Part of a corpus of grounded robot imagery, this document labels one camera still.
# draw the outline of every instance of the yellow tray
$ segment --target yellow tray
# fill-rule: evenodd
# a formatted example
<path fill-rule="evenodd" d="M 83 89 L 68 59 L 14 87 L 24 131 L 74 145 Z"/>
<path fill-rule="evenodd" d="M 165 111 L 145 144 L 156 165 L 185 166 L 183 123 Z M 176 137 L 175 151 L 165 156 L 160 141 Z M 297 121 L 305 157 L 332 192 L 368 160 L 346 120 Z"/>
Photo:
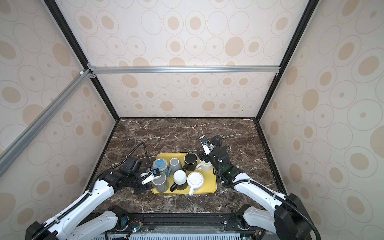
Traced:
<path fill-rule="evenodd" d="M 179 161 L 181 162 L 181 165 L 184 166 L 184 156 L 186 155 L 187 153 L 184 152 L 184 153 L 160 153 L 156 159 L 159 159 L 159 158 L 162 158 L 164 160 L 166 160 L 168 162 L 168 165 L 169 165 L 169 161 L 174 158 L 174 157 L 177 157 L 179 159 Z M 194 192 L 194 194 L 208 194 L 208 193 L 214 193 L 216 192 L 217 190 L 217 185 L 216 185 L 216 176 L 213 174 L 212 171 L 209 171 L 209 172 L 204 172 L 203 170 L 195 170 L 196 172 L 199 172 L 203 175 L 204 177 L 204 184 L 203 186 Z M 169 183 L 169 187 L 172 186 L 173 184 L 173 175 L 170 176 L 170 177 L 167 177 L 167 181 Z M 160 193 L 157 191 L 156 188 L 153 188 L 152 189 L 152 192 L 154 194 L 188 194 L 189 193 L 189 190 L 190 190 L 190 187 L 188 186 L 186 189 L 184 190 L 174 190 L 173 192 L 171 192 L 169 189 L 166 191 L 166 192 L 163 192 L 163 193 Z"/>

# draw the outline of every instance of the marble surface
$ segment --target marble surface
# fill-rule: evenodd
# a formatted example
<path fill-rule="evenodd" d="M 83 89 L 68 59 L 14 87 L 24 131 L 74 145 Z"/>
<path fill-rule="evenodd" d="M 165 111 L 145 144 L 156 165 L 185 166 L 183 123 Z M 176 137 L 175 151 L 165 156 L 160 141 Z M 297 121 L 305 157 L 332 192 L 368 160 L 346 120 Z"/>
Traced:
<path fill-rule="evenodd" d="M 252 119 L 121 119 L 97 174 L 122 161 L 141 141 L 145 141 L 153 162 L 162 152 L 196 152 L 197 147 L 202 150 L 199 137 L 206 135 L 211 139 L 217 134 L 222 136 L 223 145 L 228 146 L 232 164 L 277 191 Z M 141 168 L 147 167 L 142 147 L 132 156 L 143 161 Z M 104 212 L 112 205 L 119 205 L 132 213 L 230 212 L 230 208 L 235 212 L 243 204 L 260 208 L 248 196 L 219 184 L 213 194 L 193 196 L 155 195 L 150 190 L 134 195 L 132 189 L 125 188 L 105 200 L 95 212 Z"/>

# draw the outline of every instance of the gray mug handle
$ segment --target gray mug handle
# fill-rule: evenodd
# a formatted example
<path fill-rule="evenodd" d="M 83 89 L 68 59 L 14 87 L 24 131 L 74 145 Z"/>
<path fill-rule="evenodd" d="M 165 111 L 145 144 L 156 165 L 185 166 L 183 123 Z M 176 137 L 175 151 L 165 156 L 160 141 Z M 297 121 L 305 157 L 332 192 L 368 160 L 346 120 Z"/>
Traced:
<path fill-rule="evenodd" d="M 172 165 L 169 164 L 168 172 L 166 174 L 167 177 L 170 177 L 171 170 L 172 170 Z"/>

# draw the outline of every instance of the wallpaper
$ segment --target wallpaper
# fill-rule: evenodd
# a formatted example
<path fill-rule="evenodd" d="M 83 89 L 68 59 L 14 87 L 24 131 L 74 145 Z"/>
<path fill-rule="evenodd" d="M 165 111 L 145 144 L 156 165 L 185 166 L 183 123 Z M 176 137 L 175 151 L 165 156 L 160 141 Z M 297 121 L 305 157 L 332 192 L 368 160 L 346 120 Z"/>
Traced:
<path fill-rule="evenodd" d="M 261 125 L 323 240 L 384 236 L 384 2 L 324 0 Z"/>
<path fill-rule="evenodd" d="M 40 2 L 0 1 L 0 153 L 81 69 Z"/>
<path fill-rule="evenodd" d="M 86 80 L 0 177 L 0 239 L 24 239 L 83 192 L 114 119 Z"/>
<path fill-rule="evenodd" d="M 94 66 L 279 65 L 308 0 L 57 0 Z"/>
<path fill-rule="evenodd" d="M 254 117 L 275 74 L 98 76 L 120 117 Z"/>

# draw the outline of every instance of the mug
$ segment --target mug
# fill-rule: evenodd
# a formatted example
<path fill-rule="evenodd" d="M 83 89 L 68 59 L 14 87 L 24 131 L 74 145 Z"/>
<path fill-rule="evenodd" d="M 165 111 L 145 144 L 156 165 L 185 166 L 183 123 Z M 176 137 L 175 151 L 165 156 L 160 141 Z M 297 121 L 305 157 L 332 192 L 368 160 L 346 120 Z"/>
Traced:
<path fill-rule="evenodd" d="M 174 190 L 184 190 L 188 187 L 187 183 L 187 175 L 183 170 L 177 170 L 173 174 L 173 184 L 170 187 L 170 191 L 173 192 Z"/>
<path fill-rule="evenodd" d="M 152 180 L 152 185 L 161 193 L 166 192 L 169 188 L 167 176 L 165 173 L 160 172 L 160 177 Z"/>
<path fill-rule="evenodd" d="M 196 153 L 189 152 L 184 156 L 184 166 L 182 170 L 184 172 L 186 171 L 194 171 L 196 170 L 196 165 L 197 165 L 197 155 Z"/>
<path fill-rule="evenodd" d="M 181 162 L 176 157 L 174 157 L 169 161 L 167 177 L 173 175 L 177 170 L 181 170 Z"/>
<path fill-rule="evenodd" d="M 199 190 L 204 184 L 204 177 L 199 172 L 192 172 L 187 177 L 188 186 L 191 187 L 188 195 L 192 196 L 193 193 Z"/>
<path fill-rule="evenodd" d="M 205 161 L 200 161 L 200 163 L 196 166 L 197 170 L 202 170 L 203 172 L 210 172 L 213 169 L 212 163 Z"/>
<path fill-rule="evenodd" d="M 162 158 L 156 159 L 152 164 L 153 169 L 158 168 L 160 172 L 168 172 L 168 162 Z"/>

